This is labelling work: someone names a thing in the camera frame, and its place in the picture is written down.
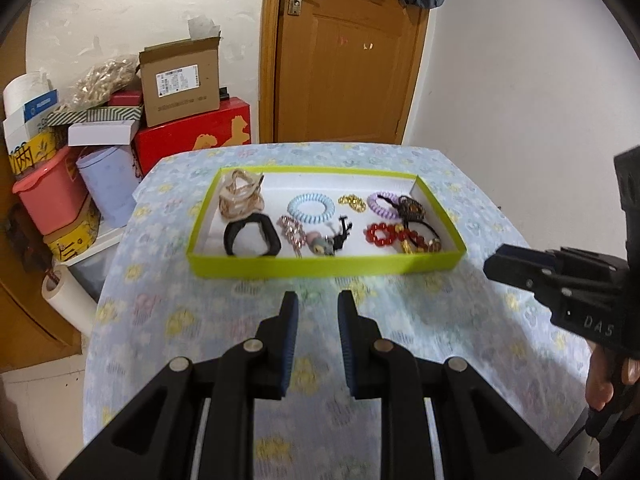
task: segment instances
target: transparent plastic bag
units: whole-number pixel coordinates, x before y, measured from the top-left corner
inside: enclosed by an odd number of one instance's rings
[[[58,111],[82,112],[107,102],[111,94],[133,81],[137,67],[137,54],[113,57],[92,66],[82,79],[63,91]]]

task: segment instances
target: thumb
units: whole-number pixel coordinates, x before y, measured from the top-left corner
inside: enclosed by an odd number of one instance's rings
[[[640,380],[640,361],[627,359],[622,367],[622,382],[636,384]]]

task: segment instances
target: human hand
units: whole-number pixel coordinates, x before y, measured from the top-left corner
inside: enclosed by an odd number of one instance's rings
[[[605,355],[604,348],[596,345],[591,354],[585,392],[587,403],[594,410],[600,411],[613,397],[613,384],[609,379],[610,375],[610,363]],[[622,382],[635,384],[638,380],[640,380],[640,361],[625,359],[622,366]]]

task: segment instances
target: door frame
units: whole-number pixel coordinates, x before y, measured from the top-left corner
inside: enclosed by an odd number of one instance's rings
[[[280,4],[285,0],[262,0],[260,16],[260,59],[258,62],[258,136],[260,143],[274,142],[274,111],[276,89],[276,62],[278,55],[278,17]],[[406,121],[414,98],[415,83],[418,79],[418,69],[422,60],[424,40],[427,33],[429,11],[420,9],[418,15],[418,33],[415,37],[414,56],[411,62],[409,79],[407,81],[404,104],[398,126],[396,126],[395,143],[400,144],[404,136]]]

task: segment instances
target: tablecloth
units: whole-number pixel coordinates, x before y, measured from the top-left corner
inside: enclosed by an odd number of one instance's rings
[[[449,272],[335,279],[204,280],[185,252],[204,194],[221,167],[341,166],[419,174],[460,231],[467,255]],[[505,175],[505,178],[516,178]],[[501,211],[440,152],[382,144],[262,144],[183,153],[161,161],[138,205],[98,304],[86,362],[83,430],[90,441],[165,364],[221,355],[300,298],[289,391],[257,401],[258,479],[375,479],[380,403],[348,395],[336,301],[352,291],[383,336],[414,355],[467,359],[555,447],[584,407],[586,343],[549,323],[532,294],[489,282],[482,264],[502,243],[526,242]]]

